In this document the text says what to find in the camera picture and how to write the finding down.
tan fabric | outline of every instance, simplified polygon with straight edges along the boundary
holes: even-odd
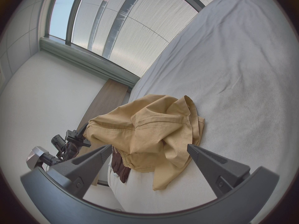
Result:
[[[184,96],[146,95],[89,121],[91,144],[111,144],[124,166],[154,171],[153,190],[165,189],[189,164],[187,144],[199,145],[204,119]]]

bed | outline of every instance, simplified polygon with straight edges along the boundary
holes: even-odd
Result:
[[[278,203],[299,167],[299,43],[273,0],[214,0],[178,34],[133,88],[189,96],[205,118],[200,146],[280,175],[252,223]],[[125,211],[165,213],[205,204],[215,194],[191,161],[165,190],[153,191],[153,172],[131,170],[108,184]]]

white wall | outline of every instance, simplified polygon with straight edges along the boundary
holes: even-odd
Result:
[[[44,0],[23,0],[0,36],[0,62],[5,82],[32,55],[38,52],[38,23]]]
[[[13,75],[0,96],[0,166],[13,192],[40,222],[48,223],[23,188],[26,158],[35,146],[51,154],[51,139],[76,129],[105,81],[40,51]],[[88,190],[86,200],[121,208],[109,187]]]

white fabric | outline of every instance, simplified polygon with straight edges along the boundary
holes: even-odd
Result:
[[[273,0],[214,0],[168,45],[138,81],[130,101],[146,94],[188,95],[205,118],[200,146],[280,175],[255,223],[288,188],[299,166],[299,44]],[[193,161],[165,190],[154,173],[131,170],[108,182],[128,212],[163,213],[216,198]]]

brown cloth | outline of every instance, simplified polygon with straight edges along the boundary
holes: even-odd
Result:
[[[125,183],[128,179],[130,168],[125,167],[123,164],[123,158],[121,157],[121,154],[117,151],[115,147],[112,147],[112,161],[111,166],[113,169],[113,172],[116,173],[121,182]]]
[[[150,94],[91,119],[84,136],[114,146],[125,167],[155,172],[152,188],[161,190],[189,164],[187,144],[199,145],[203,127],[188,96]]]

